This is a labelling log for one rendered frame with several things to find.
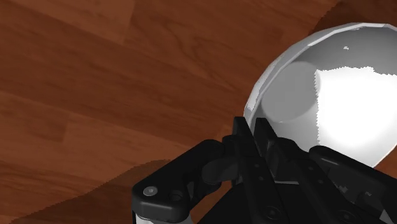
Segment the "white bowl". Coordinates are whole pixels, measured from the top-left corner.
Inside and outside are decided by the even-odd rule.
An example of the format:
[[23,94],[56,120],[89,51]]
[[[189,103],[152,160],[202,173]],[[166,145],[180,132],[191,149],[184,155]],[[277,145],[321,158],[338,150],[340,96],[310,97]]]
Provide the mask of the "white bowl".
[[304,151],[327,146],[375,167],[397,146],[397,27],[349,23],[291,45],[255,83],[244,117]]

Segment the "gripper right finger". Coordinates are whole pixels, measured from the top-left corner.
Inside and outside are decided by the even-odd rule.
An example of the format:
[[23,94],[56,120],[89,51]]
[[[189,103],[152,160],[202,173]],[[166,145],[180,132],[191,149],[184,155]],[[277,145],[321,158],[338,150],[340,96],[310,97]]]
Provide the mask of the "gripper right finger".
[[325,146],[303,151],[257,118],[254,138],[278,184],[296,183],[318,224],[397,224],[397,179]]

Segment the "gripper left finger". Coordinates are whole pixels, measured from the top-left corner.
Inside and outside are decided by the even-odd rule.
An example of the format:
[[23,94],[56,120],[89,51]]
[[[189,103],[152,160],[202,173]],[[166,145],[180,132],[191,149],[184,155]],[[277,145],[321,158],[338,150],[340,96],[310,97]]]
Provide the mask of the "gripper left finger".
[[222,141],[207,139],[132,188],[132,212],[154,224],[187,224],[190,211],[229,181],[231,189],[197,224],[289,224],[246,119]]

